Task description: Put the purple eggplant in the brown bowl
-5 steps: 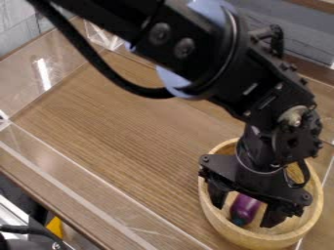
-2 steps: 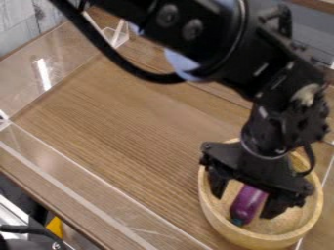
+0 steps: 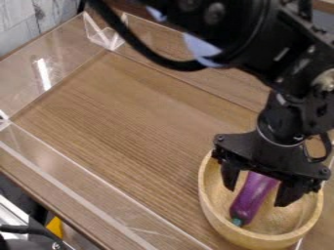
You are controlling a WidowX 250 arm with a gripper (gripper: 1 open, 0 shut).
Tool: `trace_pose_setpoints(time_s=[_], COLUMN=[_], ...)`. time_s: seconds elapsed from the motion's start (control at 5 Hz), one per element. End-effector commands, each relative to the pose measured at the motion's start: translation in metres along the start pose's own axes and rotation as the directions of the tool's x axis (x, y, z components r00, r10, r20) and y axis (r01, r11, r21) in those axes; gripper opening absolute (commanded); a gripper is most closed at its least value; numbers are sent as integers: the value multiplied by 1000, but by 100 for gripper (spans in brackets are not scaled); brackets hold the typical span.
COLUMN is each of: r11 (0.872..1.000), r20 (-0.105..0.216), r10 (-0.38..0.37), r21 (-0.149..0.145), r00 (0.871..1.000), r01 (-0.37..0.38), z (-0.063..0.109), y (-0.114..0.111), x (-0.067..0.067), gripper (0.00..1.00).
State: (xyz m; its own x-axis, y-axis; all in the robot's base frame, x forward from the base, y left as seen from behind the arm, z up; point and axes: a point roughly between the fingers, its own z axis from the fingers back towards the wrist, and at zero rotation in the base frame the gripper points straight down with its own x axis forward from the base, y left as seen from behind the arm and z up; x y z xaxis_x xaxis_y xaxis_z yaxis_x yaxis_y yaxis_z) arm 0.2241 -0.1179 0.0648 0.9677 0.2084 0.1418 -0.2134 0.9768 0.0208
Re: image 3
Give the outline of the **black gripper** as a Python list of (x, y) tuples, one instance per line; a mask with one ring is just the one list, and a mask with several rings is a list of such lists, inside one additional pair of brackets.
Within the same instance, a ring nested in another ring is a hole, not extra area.
[(227, 190), (233, 191), (241, 171), (253, 171), (280, 181), (275, 207), (286, 207), (307, 192), (318, 192), (330, 178), (322, 159), (306, 155), (303, 143), (279, 146), (263, 138), (257, 130), (241, 134), (216, 134), (212, 157), (220, 164)]

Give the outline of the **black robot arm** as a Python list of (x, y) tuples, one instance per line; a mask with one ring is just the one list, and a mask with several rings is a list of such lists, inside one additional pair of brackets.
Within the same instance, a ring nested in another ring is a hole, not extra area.
[(185, 32), (197, 62), (233, 67), (270, 89), (252, 131), (219, 134), (212, 156), (233, 188), (251, 170), (280, 182), (284, 207), (316, 192), (331, 172), (306, 139), (334, 129), (334, 35), (311, 22), (311, 0), (141, 0)]

